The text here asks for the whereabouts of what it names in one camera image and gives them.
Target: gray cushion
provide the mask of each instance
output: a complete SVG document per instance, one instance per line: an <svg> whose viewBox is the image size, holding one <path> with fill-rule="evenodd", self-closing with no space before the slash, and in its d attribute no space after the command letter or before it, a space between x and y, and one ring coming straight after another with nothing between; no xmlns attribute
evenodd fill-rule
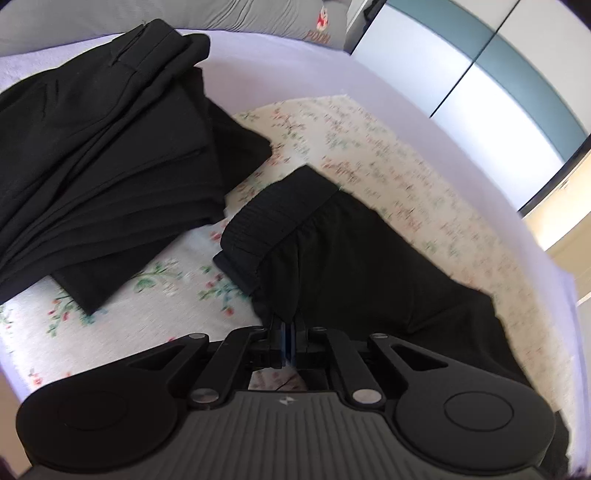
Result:
<svg viewBox="0 0 591 480"><path fill-rule="evenodd" d="M162 18L174 28L258 32L343 48L350 0L11 0L0 56L73 43Z"/></svg>

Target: black pants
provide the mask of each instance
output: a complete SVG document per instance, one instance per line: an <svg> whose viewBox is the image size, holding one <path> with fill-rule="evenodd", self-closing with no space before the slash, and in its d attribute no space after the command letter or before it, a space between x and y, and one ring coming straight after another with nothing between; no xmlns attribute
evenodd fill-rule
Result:
<svg viewBox="0 0 591 480"><path fill-rule="evenodd" d="M355 340L389 333L530 385L491 299L451 280L377 212L301 167L259 193L226 227L216 264L252 296L263 324L277 315ZM558 416L547 458L566 465Z"/></svg>
<svg viewBox="0 0 591 480"><path fill-rule="evenodd" d="M52 274L88 313L271 155L203 93L209 38L155 20L0 96L0 303Z"/></svg>

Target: bed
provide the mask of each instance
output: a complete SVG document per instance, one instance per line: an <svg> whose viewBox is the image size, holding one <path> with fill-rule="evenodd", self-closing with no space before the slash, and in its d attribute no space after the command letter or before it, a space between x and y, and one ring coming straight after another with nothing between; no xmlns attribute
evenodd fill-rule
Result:
<svg viewBox="0 0 591 480"><path fill-rule="evenodd" d="M491 294L516 357L563 412L571 468L585 467L591 423L574 284L497 188L347 54L261 34L207 34L206 94L274 147L228 196L228 216L302 163L339 182L453 278ZM2 57L0 91L112 38ZM1 306L0 364L19 398L171 338L202 331L218 340L258 323L248 299L212 264L225 222L186 234L93 316L49 278Z"/></svg>

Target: floral pattern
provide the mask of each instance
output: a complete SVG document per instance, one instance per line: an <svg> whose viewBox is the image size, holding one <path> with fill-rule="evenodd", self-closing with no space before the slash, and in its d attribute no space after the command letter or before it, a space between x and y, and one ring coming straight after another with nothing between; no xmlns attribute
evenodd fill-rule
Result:
<svg viewBox="0 0 591 480"><path fill-rule="evenodd" d="M495 231L409 145L345 96L289 100L235 118L269 138L273 153L228 194L228 217L267 185L309 163L379 212L452 278L488 293L517 360L572 423L573 360L537 293ZM232 329L258 324L244 295L211 266L226 223L173 243L107 303L100 321L96 314L81 316L50 278L6 302L0 337L31 389L188 333L221 340ZM47 312L56 324L51 335ZM251 388L297 387L298 377L291 376L288 369L261 372Z"/></svg>

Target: teal stripe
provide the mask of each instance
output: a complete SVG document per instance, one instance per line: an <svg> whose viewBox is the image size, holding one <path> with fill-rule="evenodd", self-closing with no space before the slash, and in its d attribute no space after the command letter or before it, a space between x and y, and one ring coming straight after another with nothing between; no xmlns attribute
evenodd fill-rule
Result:
<svg viewBox="0 0 591 480"><path fill-rule="evenodd" d="M545 78L500 35L491 40L476 64L521 105L564 161L587 134Z"/></svg>
<svg viewBox="0 0 591 480"><path fill-rule="evenodd" d="M495 34L450 0L387 0L387 4L433 30L471 60Z"/></svg>

